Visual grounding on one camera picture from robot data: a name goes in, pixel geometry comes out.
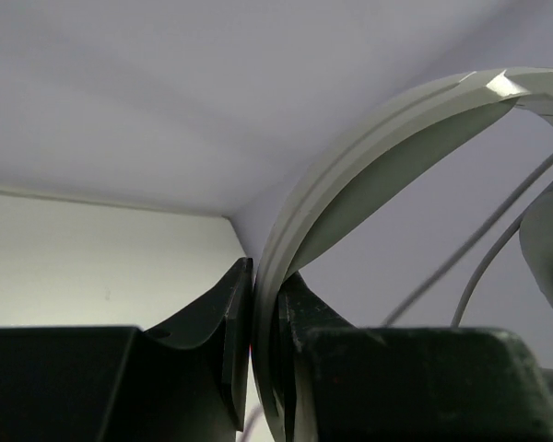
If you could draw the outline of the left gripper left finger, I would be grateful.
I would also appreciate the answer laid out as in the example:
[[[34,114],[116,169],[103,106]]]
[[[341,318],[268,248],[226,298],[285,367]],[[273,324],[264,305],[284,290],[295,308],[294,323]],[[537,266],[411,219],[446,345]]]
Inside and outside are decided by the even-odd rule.
[[[232,441],[245,421],[253,263],[147,330],[0,328],[0,441]]]

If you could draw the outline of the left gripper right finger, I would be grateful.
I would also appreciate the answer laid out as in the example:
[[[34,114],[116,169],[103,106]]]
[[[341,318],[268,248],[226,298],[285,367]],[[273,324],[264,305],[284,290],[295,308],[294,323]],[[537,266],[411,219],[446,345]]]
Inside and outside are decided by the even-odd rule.
[[[515,334],[359,328],[299,275],[278,293],[288,441],[553,441],[553,399]]]

